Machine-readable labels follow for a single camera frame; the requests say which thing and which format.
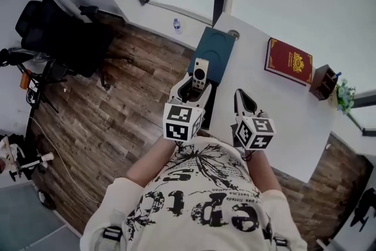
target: sleeve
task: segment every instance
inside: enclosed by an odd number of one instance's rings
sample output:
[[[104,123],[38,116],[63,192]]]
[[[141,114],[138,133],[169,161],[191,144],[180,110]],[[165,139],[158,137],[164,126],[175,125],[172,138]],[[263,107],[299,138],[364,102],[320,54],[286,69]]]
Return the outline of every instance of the sleeve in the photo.
[[[274,237],[285,239],[291,251],[307,251],[307,243],[301,238],[291,217],[285,195],[279,190],[263,193],[264,208],[271,218]]]
[[[102,204],[86,224],[80,240],[81,251],[93,250],[93,245],[109,226],[114,213],[127,217],[137,206],[144,188],[126,178],[118,178],[108,186]]]

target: orange object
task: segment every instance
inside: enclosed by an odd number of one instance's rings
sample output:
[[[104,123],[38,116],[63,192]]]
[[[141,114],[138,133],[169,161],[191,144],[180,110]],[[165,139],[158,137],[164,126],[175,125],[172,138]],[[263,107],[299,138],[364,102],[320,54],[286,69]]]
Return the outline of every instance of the orange object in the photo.
[[[28,76],[28,74],[26,72],[24,72],[22,74],[22,79],[21,79],[21,83],[19,84],[19,86],[26,90],[29,88],[29,84],[30,84],[30,78]]]

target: white remote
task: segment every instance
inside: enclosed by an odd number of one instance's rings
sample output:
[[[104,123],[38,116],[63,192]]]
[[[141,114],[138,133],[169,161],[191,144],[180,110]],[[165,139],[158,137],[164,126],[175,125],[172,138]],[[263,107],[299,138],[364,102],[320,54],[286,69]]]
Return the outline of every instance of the white remote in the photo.
[[[194,90],[202,91],[206,84],[207,70],[209,68],[209,61],[196,58],[194,62],[192,88]]]

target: white cube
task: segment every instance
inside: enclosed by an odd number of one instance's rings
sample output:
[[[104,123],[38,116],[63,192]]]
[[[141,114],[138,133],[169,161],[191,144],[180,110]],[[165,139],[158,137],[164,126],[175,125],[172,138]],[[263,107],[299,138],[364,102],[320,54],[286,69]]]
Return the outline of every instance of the white cube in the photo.
[[[201,128],[204,109],[166,103],[163,111],[163,137],[190,141]]]
[[[268,147],[276,128],[270,118],[243,116],[236,136],[246,150],[263,150]]]

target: black circular button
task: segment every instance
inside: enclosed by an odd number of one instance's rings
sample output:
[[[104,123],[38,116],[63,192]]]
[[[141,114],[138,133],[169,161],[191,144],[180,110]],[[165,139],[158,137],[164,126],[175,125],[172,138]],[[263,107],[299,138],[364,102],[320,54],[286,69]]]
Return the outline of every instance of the black circular button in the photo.
[[[195,72],[194,72],[194,76],[197,79],[203,79],[205,77],[205,72],[202,69],[196,69]]]

